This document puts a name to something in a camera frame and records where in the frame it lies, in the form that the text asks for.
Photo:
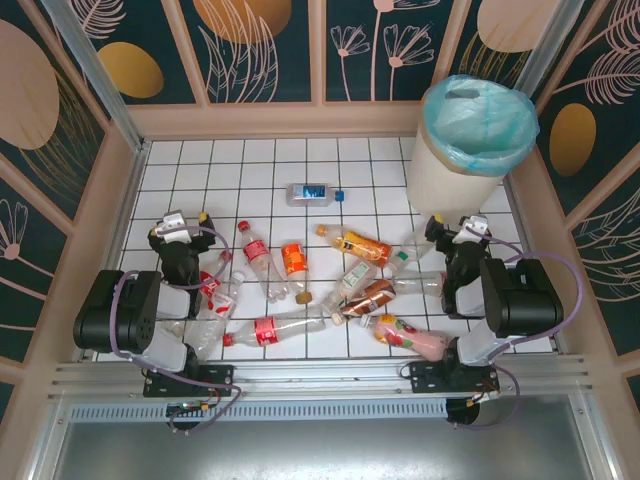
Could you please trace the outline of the clear white cap bottle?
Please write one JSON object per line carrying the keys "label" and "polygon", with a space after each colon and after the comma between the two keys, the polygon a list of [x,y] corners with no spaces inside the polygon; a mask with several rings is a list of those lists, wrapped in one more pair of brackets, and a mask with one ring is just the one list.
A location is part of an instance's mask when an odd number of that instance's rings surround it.
{"label": "clear white cap bottle", "polygon": [[222,342],[226,327],[238,300],[245,275],[234,271],[230,281],[203,294],[200,311],[185,327],[184,341],[192,347],[199,361],[206,361]]}

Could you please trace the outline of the orange juice bottle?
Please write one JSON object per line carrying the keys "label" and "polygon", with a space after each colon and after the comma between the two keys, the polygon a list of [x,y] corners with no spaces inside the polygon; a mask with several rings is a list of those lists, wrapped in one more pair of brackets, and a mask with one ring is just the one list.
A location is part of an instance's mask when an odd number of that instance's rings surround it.
{"label": "orange juice bottle", "polygon": [[345,254],[364,259],[378,268],[384,268],[392,253],[392,247],[341,225],[320,224],[316,234],[333,248]]}

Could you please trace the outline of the pink fruit label bottle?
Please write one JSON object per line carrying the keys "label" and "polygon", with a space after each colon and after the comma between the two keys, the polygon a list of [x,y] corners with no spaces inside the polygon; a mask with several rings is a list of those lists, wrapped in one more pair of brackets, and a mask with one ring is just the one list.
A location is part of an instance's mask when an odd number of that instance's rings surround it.
{"label": "pink fruit label bottle", "polygon": [[446,335],[415,328],[391,314],[364,315],[359,324],[380,343],[411,350],[430,362],[441,361],[450,342]]}

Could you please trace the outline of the brown coffee bottle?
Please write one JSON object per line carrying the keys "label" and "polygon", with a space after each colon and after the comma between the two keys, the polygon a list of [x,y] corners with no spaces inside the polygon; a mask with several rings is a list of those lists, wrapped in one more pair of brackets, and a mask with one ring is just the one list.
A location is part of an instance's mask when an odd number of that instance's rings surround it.
{"label": "brown coffee bottle", "polygon": [[348,320],[372,314],[395,298],[396,291],[391,282],[378,279],[332,313],[331,319],[335,325],[342,325]]}

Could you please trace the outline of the orange label brown cap bottle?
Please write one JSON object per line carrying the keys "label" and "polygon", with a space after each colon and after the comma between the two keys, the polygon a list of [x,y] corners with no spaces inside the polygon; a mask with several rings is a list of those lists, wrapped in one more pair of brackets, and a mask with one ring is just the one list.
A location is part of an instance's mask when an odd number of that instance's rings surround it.
{"label": "orange label brown cap bottle", "polygon": [[308,289],[308,262],[299,243],[289,243],[281,248],[287,281],[298,305],[309,304],[312,293]]}

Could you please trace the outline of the green white label bottle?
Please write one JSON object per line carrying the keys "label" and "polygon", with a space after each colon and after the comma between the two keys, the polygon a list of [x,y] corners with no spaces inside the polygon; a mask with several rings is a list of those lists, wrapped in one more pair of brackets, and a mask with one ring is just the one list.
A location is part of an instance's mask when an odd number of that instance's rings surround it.
{"label": "green white label bottle", "polygon": [[367,260],[354,261],[320,302],[323,311],[328,314],[337,312],[343,302],[348,302],[373,281],[377,271],[378,267]]}

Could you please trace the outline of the beige round bin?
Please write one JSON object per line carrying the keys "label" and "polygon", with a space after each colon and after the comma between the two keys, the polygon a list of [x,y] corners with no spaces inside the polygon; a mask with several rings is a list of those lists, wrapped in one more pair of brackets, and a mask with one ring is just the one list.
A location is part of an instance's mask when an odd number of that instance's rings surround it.
{"label": "beige round bin", "polygon": [[407,196],[411,206],[425,218],[439,214],[448,223],[480,211],[508,173],[484,177],[448,170],[423,141],[419,121],[407,170]]}

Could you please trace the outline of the light blue bin liner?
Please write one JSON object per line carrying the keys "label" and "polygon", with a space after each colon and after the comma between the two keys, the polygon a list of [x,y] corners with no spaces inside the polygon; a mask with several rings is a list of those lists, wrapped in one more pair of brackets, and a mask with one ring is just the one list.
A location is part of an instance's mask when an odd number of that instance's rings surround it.
{"label": "light blue bin liner", "polygon": [[499,177],[529,155],[540,129],[535,107],[524,93],[453,75],[425,92],[419,132],[448,170]]}

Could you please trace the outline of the clear green cap bottle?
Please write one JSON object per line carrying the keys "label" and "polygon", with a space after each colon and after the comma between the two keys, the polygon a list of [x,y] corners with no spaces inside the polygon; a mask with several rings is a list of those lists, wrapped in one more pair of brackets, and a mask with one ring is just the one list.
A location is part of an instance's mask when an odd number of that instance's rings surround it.
{"label": "clear green cap bottle", "polygon": [[408,234],[401,245],[393,250],[386,265],[392,278],[398,277],[410,264],[418,263],[433,249],[434,243],[426,238],[425,231],[426,223],[423,223],[413,233]]}

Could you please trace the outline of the blue label blue cap bottle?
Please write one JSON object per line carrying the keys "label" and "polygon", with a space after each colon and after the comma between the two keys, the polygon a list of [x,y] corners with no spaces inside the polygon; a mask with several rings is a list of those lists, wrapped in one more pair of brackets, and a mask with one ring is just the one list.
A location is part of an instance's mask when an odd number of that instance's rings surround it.
{"label": "blue label blue cap bottle", "polygon": [[292,183],[286,187],[286,203],[291,207],[326,207],[345,200],[345,192],[323,183]]}

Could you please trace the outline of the grey metal plate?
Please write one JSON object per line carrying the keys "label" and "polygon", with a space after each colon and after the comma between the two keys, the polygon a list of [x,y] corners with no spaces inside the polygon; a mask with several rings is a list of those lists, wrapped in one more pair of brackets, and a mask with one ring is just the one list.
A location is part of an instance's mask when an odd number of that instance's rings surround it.
{"label": "grey metal plate", "polygon": [[603,480],[561,416],[498,430],[425,420],[73,424],[46,480]]}

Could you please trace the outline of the aluminium side rail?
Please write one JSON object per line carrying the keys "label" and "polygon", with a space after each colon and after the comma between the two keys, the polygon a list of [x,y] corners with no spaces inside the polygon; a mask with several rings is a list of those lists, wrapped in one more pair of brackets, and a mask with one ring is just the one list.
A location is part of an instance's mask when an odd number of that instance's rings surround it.
{"label": "aluminium side rail", "polygon": [[134,151],[110,147],[99,159],[82,208],[83,252],[86,254],[82,261],[86,268],[84,293],[89,292],[101,270],[119,265],[150,146],[145,139]]}
{"label": "aluminium side rail", "polygon": [[[507,190],[509,199],[515,203],[517,223],[527,249],[555,253],[573,262],[573,251],[562,225],[562,211],[550,180],[546,176],[518,178],[510,174]],[[543,257],[541,262],[568,317],[576,300],[574,275],[561,260]]]}

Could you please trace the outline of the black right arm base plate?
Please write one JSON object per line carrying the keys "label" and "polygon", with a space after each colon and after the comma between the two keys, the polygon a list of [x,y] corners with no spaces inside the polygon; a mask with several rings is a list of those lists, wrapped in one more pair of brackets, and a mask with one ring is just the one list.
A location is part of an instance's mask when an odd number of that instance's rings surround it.
{"label": "black right arm base plate", "polygon": [[417,361],[409,364],[409,379],[414,393],[453,395],[500,390],[497,372],[490,366]]}

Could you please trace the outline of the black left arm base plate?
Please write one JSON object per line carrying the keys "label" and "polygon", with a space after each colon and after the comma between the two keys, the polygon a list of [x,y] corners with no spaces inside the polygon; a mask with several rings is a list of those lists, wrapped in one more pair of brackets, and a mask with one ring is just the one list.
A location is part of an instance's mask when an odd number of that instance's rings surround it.
{"label": "black left arm base plate", "polygon": [[[197,365],[189,372],[176,373],[176,376],[188,378],[198,383],[220,384],[216,390],[221,397],[231,395],[230,385],[233,381],[234,367],[231,365]],[[196,398],[204,399],[211,395],[211,388],[192,383],[185,383],[164,374],[143,371],[144,398]]]}

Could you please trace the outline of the aluminium corner post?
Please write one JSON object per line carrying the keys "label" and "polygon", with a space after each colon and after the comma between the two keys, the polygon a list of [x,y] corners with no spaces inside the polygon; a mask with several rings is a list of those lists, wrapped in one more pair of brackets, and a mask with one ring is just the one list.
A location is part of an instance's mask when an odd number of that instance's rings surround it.
{"label": "aluminium corner post", "polygon": [[559,0],[514,88],[531,98],[575,24],[585,0]]}
{"label": "aluminium corner post", "polygon": [[66,0],[41,0],[54,25],[59,29],[74,58],[87,74],[112,120],[134,153],[139,153],[143,137],[129,114],[127,106],[116,90],[89,38],[82,31],[72,7]]}

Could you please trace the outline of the aluminium cross rail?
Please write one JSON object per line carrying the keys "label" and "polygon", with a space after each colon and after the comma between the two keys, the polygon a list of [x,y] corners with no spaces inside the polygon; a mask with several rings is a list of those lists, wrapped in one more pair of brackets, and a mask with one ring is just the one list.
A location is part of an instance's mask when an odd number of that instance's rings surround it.
{"label": "aluminium cross rail", "polygon": [[[233,361],[233,383],[242,397],[258,400],[321,400],[408,397],[407,358]],[[578,355],[507,354],[497,366],[511,372],[524,396],[589,391],[595,382]],[[51,399],[135,400],[142,398],[140,368],[128,362],[58,365],[46,387]]]}

